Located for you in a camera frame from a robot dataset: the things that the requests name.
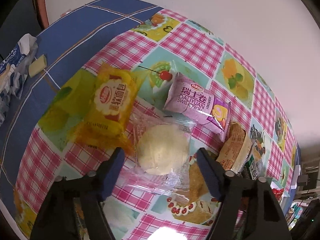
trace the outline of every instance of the round bun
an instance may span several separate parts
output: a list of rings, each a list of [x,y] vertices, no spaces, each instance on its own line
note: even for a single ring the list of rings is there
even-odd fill
[[[161,124],[147,128],[136,150],[138,163],[145,172],[166,175],[187,160],[189,142],[177,125]]]

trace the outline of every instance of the yellow snack bag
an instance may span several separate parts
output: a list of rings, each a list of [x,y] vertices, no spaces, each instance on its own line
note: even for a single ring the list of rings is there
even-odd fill
[[[122,147],[132,154],[133,146],[124,134],[132,106],[145,72],[101,65],[90,108],[84,120],[75,127],[73,140],[102,149]]]

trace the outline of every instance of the pink checkered pattern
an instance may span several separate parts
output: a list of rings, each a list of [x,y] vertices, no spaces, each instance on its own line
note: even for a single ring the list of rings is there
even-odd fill
[[[149,208],[155,196],[152,193],[139,191],[132,187],[119,187],[117,185],[114,187],[112,195],[121,202],[141,211],[146,211]]]
[[[232,120],[241,123],[243,128],[248,132],[250,129],[251,113],[242,105],[242,103],[230,95],[215,81],[212,81],[209,90],[222,100],[231,102],[230,114]]]
[[[256,81],[252,115],[258,120],[271,138],[273,137],[273,130],[275,128],[275,107],[275,103],[268,92],[264,89],[260,82]]]
[[[256,70],[251,67],[250,64],[244,60],[244,58],[236,50],[231,48],[229,44],[226,44],[226,51],[234,56],[254,77],[256,76]]]
[[[279,100],[278,98],[276,97],[276,107],[278,108],[281,116],[283,117],[283,119],[287,122],[288,121],[288,118],[287,118],[287,115],[285,114],[281,104],[279,103]]]
[[[150,105],[149,103],[147,103],[146,101],[142,101],[142,100],[135,100],[134,104],[133,104],[133,111],[140,111],[144,114],[153,116],[155,118],[159,118],[159,116],[154,112],[155,111],[155,107]],[[133,143],[133,121],[132,121],[132,114],[130,116],[130,120],[128,122],[127,128],[126,128],[126,133],[125,135],[129,138],[129,140]]]
[[[287,134],[285,138],[285,145],[284,145],[284,158],[287,163],[291,163],[291,155],[292,155],[292,146],[293,146],[294,138],[291,133],[289,127],[287,128]]]
[[[278,145],[272,141],[272,148],[269,157],[269,164],[267,168],[267,176],[273,177],[279,180],[281,174],[281,167],[283,161],[283,152],[280,150]]]
[[[289,174],[288,174],[288,179],[287,179],[287,184],[285,185],[285,191],[290,192],[291,190],[291,182],[292,182],[292,176],[293,176],[293,169],[289,169]]]
[[[66,163],[82,175],[97,170],[101,162],[109,158],[110,156],[102,150],[78,144],[73,144],[64,157]]]
[[[170,11],[168,9],[162,9],[161,11],[159,11],[159,13],[162,13],[162,14],[165,14],[177,21],[180,21],[180,22],[184,22],[187,18],[178,14],[178,13],[175,13],[173,11]]]
[[[59,155],[41,138],[39,128],[34,128],[20,163],[16,188],[37,213],[60,164]]]
[[[179,55],[211,78],[223,52],[222,46],[185,23],[171,31],[160,45]]]
[[[223,146],[217,134],[199,124],[194,127],[192,136],[217,151],[220,151]]]
[[[209,233],[209,228],[197,228],[187,226],[182,223],[174,223],[167,220],[161,220],[155,216],[145,214],[140,220],[139,225],[132,231],[127,240],[148,239],[159,228],[171,228],[176,232],[183,234],[186,239],[201,240]]]
[[[113,67],[130,70],[136,64],[142,62],[143,57],[156,46],[157,44],[154,41],[129,30],[114,37],[84,64],[84,68],[97,72],[101,63],[105,61]]]

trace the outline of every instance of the pink swiss roll package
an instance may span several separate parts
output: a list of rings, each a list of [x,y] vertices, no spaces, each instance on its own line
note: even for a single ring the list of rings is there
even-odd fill
[[[170,87],[164,110],[181,113],[219,134],[224,142],[230,120],[230,103],[226,103],[193,80],[178,72]]]

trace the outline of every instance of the small yellow block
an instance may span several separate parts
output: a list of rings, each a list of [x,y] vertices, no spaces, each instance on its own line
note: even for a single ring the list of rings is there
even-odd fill
[[[41,70],[47,66],[47,59],[44,55],[41,55],[38,59],[36,59],[29,67],[29,76],[34,77]]]

